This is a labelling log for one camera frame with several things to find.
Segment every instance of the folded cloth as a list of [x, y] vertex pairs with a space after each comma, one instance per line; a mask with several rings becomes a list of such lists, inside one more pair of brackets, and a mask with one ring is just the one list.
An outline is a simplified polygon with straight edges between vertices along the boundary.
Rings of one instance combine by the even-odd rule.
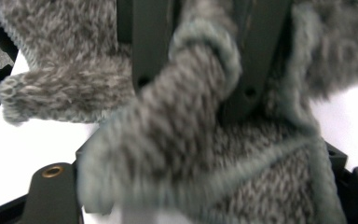
[[358, 84], [358, 1], [294, 1], [292, 33], [257, 110], [221, 127], [217, 108], [241, 71], [231, 10], [231, 1], [184, 1], [171, 60], [133, 98], [116, 1], [0, 0], [0, 20], [31, 65], [0, 85], [6, 119], [108, 119], [78, 164], [78, 196], [89, 210], [118, 204], [176, 208], [199, 223], [345, 223], [309, 101]]

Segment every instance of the knit cuff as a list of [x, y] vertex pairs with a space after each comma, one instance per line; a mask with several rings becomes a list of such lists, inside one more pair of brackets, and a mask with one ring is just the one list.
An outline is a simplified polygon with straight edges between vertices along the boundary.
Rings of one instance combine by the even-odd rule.
[[128, 60], [94, 65], [45, 68], [7, 77], [0, 83], [4, 118], [11, 124], [28, 119], [101, 122], [126, 104], [134, 92]]
[[175, 31], [170, 45], [170, 59], [178, 51], [196, 43], [209, 45], [222, 64], [226, 75], [225, 98], [237, 86], [241, 75], [241, 56], [233, 36], [222, 26], [195, 19], [182, 23]]

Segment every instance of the speckled knit texture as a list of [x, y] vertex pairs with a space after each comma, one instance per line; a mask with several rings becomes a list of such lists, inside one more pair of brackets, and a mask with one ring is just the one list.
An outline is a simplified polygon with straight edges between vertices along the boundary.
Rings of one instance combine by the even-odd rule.
[[[31, 65], [0, 85], [6, 119], [110, 117], [79, 161], [79, 199], [90, 210], [170, 207], [209, 224], [345, 223], [309, 100], [358, 84], [358, 1], [295, 1], [290, 53], [275, 62], [254, 114], [227, 128], [215, 114], [241, 70], [227, 38], [236, 35], [231, 1], [183, 7], [170, 62], [134, 98], [116, 1], [0, 0], [0, 20]], [[219, 32], [191, 32], [194, 21]]]
[[7, 122], [100, 122], [134, 96], [116, 0], [0, 0], [0, 21], [31, 71], [0, 84]]

